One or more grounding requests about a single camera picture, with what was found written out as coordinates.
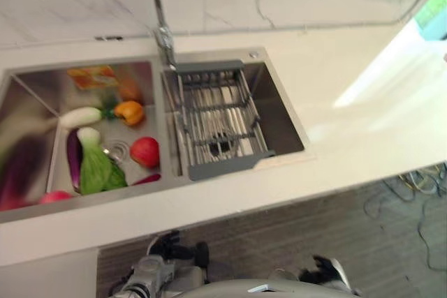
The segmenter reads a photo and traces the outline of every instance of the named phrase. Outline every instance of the white countertop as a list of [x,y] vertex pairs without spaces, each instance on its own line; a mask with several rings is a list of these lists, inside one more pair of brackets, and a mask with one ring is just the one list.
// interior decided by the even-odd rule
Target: white countertop
[[[316,197],[446,160],[446,44],[402,37],[380,56],[379,65],[362,73],[399,30],[359,27],[176,39],[178,52],[265,47],[314,157],[1,224],[0,266]],[[0,51],[0,67],[154,53],[154,42],[147,39],[46,45]]]

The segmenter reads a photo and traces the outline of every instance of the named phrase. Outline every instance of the gray floor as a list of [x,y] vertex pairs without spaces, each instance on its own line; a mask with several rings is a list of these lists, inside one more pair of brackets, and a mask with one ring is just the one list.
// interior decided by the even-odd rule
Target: gray floor
[[[409,189],[396,190],[410,196]],[[265,278],[275,268],[297,274],[312,255],[337,258],[365,297],[447,297],[447,273],[429,270],[417,233],[423,202],[403,203],[380,182],[182,231],[182,241],[206,241],[214,280]],[[422,229],[434,267],[447,267],[447,197],[432,197]],[[98,296],[145,252],[146,241],[104,248]]]

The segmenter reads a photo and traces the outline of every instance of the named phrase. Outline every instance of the orange bell pepper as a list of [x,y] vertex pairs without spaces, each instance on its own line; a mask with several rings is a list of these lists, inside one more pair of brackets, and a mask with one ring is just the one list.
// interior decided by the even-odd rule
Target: orange bell pepper
[[145,118],[145,110],[136,101],[124,101],[118,104],[113,112],[115,116],[120,118],[127,126],[139,124]]

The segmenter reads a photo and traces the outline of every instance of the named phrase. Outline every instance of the metal drain basket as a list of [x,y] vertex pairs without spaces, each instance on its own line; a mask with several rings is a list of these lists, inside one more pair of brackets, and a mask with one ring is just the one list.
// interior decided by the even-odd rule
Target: metal drain basket
[[192,180],[245,170],[274,155],[265,143],[243,66],[226,61],[177,67]]

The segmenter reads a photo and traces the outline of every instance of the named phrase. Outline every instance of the green vegetable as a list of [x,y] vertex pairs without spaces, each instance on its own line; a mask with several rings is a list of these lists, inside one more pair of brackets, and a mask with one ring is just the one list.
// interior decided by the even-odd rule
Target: green vegetable
[[127,186],[124,172],[104,154],[99,132],[90,127],[78,130],[83,150],[80,191],[89,195]]

